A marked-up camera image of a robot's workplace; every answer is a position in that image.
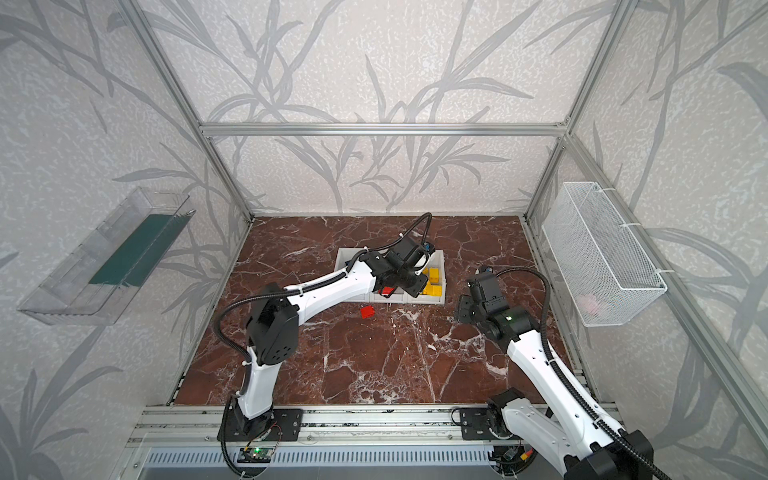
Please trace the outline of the narrow yellow lego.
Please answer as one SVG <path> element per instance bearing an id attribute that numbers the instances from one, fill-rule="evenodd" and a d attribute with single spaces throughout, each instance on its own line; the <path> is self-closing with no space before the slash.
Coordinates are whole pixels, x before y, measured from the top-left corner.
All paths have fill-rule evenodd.
<path id="1" fill-rule="evenodd" d="M 442 287 L 440 285 L 428 284 L 425 286 L 422 293 L 426 296 L 441 297 Z"/>

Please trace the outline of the small red lego top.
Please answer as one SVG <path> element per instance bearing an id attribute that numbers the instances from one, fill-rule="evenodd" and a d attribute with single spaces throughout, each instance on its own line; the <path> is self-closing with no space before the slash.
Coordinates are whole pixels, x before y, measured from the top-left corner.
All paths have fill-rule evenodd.
<path id="1" fill-rule="evenodd" d="M 369 319 L 375 315 L 375 309 L 373 306 L 364 306 L 360 309 L 360 315 L 362 319 Z"/>

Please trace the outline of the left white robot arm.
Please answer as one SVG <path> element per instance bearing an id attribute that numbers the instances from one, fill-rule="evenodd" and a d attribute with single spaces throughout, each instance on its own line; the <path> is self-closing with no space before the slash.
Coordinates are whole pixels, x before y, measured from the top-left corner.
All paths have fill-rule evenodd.
<path id="1" fill-rule="evenodd" d="M 435 246 L 406 235 L 382 251 L 363 248 L 339 270 L 315 280 L 281 287 L 272 283 L 260 293 L 233 302 L 217 313 L 211 328 L 217 339 L 243 358 L 243 383 L 229 399 L 223 420 L 233 419 L 241 437 L 254 438 L 273 420 L 273 392 L 282 363 L 298 347 L 299 329 L 315 315 L 356 296 L 400 289 L 416 298 L 424 290 L 423 272 Z M 240 345 L 221 328 L 232 311 L 249 305 L 246 344 Z"/>

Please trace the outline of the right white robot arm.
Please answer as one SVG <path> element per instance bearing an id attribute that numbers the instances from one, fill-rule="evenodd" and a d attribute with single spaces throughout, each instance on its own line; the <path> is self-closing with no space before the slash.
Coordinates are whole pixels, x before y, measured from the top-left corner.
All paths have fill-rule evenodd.
<path id="1" fill-rule="evenodd" d="M 627 431 L 609 415 L 556 354 L 547 334 L 551 283 L 539 271 L 529 274 L 544 288 L 539 316 L 513 307 L 500 279 L 513 268 L 481 267 L 460 296 L 455 318 L 475 326 L 505 352 L 532 382 L 552 414 L 538 411 L 510 389 L 489 403 L 497 433 L 516 436 L 546 459 L 565 479 L 664 479 L 654 449 L 639 430 Z"/>

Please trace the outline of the middle white bin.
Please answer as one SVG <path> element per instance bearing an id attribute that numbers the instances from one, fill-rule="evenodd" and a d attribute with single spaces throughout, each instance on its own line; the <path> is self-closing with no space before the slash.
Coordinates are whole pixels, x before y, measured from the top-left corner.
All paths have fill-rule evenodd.
<path id="1" fill-rule="evenodd" d="M 369 295 L 370 303 L 387 303 L 387 304 L 408 304 L 412 297 L 401 288 L 394 288 L 395 292 L 385 297 L 380 294 L 381 291 L 374 291 Z"/>

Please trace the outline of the white bin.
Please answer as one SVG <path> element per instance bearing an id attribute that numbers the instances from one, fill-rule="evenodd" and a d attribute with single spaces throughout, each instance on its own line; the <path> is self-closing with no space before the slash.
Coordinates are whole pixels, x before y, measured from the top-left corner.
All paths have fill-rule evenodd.
<path id="1" fill-rule="evenodd" d="M 371 268 L 359 257 L 352 262 L 359 249 L 340 248 L 336 258 L 336 271 L 351 269 L 345 276 L 329 287 L 330 298 L 337 303 L 354 302 L 368 303 L 375 285 L 375 277 Z"/>
<path id="2" fill-rule="evenodd" d="M 433 252 L 425 263 L 422 273 L 427 276 L 427 284 L 418 297 L 412 298 L 412 304 L 444 305 L 446 298 L 446 270 L 443 250 Z"/>
<path id="3" fill-rule="evenodd" d="M 370 303 L 387 303 L 387 304 L 408 304 L 412 297 L 401 288 L 394 288 L 395 292 L 385 297 L 380 294 L 381 291 L 374 291 L 369 295 Z"/>

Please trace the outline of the right white bin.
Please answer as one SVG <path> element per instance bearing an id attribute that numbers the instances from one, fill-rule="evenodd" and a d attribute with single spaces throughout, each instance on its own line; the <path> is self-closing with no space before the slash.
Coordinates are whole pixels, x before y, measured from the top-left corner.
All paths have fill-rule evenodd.
<path id="1" fill-rule="evenodd" d="M 443 250 L 433 252 L 425 263 L 422 273 L 427 276 L 427 284 L 418 297 L 412 298 L 412 304 L 444 305 L 446 298 L 446 270 Z"/>

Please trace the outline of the left white bin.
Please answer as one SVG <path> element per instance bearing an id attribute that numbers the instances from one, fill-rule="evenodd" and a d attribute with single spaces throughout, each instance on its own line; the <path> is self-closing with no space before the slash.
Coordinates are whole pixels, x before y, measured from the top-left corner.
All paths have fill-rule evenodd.
<path id="1" fill-rule="evenodd" d="M 336 271 L 351 269 L 345 276 L 329 287 L 330 298 L 337 303 L 354 302 L 368 303 L 375 285 L 375 277 L 371 268 L 359 257 L 352 262 L 359 249 L 340 248 L 336 258 Z"/>

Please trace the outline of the pink object in basket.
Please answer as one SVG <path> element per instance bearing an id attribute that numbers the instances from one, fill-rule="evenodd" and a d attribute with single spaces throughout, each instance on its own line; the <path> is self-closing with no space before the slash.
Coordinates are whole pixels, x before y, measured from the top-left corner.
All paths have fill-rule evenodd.
<path id="1" fill-rule="evenodd" d="M 579 296 L 577 305 L 581 309 L 583 315 L 592 317 L 602 316 L 608 306 L 607 303 L 596 297 L 594 294 Z"/>

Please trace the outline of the green circuit board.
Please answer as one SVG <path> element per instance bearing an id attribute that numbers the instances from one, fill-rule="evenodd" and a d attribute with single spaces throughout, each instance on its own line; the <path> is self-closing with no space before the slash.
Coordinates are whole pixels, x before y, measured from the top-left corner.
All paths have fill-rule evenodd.
<path id="1" fill-rule="evenodd" d="M 274 447 L 244 447 L 239 450 L 237 463 L 245 465 L 270 463 L 275 455 Z"/>

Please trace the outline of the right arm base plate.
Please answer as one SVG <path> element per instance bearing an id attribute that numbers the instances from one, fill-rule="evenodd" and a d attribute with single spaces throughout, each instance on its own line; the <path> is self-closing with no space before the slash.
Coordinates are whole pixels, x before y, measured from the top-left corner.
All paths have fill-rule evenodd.
<path id="1" fill-rule="evenodd" d="M 512 434 L 485 408 L 458 408 L 457 423 L 465 441 L 508 440 Z"/>

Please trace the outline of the aluminium front rail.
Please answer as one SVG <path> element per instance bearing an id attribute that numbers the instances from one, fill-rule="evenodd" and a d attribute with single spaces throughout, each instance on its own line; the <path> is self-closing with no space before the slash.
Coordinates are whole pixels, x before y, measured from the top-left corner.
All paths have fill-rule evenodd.
<path id="1" fill-rule="evenodd" d="M 468 430 L 459 408 L 438 404 L 304 406 L 300 420 L 274 428 L 255 446 L 459 445 Z M 215 447 L 221 406 L 147 407 L 126 446 Z"/>

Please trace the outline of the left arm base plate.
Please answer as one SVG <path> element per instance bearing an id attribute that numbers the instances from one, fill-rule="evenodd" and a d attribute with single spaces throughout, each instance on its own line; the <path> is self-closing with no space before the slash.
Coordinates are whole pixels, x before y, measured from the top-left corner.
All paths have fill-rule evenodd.
<path id="1" fill-rule="evenodd" d="M 280 441 L 298 440 L 304 411 L 302 409 L 270 409 L 266 413 L 247 419 L 235 406 L 226 410 L 217 434 L 218 441 Z"/>

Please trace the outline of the clear plastic wall shelf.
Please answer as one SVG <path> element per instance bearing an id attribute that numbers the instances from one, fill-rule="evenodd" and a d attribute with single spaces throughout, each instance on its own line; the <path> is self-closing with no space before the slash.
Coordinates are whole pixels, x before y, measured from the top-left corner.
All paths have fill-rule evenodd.
<path id="1" fill-rule="evenodd" d="M 188 194 L 134 189 L 18 310 L 51 326 L 115 324 L 195 213 Z"/>

